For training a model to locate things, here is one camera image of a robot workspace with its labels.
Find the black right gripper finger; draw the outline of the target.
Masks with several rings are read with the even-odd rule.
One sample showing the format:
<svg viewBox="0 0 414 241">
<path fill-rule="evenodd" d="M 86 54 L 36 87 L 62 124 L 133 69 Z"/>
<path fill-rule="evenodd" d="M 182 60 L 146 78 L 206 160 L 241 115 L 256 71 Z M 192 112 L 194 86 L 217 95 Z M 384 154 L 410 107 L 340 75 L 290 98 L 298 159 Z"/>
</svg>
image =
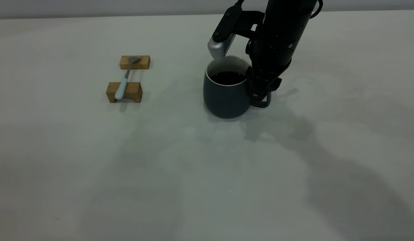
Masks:
<svg viewBox="0 0 414 241">
<path fill-rule="evenodd" d="M 251 102 L 262 102 L 267 97 L 266 87 L 264 87 L 262 81 L 256 77 L 253 67 L 248 67 L 246 71 L 246 82 Z"/>
<path fill-rule="evenodd" d="M 267 92 L 273 92 L 279 88 L 282 82 L 281 74 L 282 71 L 269 71 L 267 73 Z"/>
</svg>

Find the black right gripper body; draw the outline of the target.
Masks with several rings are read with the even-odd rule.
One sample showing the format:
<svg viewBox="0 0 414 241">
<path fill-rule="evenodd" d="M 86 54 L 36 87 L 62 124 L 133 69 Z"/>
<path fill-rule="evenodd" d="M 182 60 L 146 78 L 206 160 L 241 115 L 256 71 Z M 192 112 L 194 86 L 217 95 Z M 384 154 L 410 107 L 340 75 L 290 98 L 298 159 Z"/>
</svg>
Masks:
<svg viewBox="0 0 414 241">
<path fill-rule="evenodd" d="M 255 75 L 283 73 L 291 63 L 305 26 L 305 15 L 266 15 L 249 49 Z"/>
</svg>

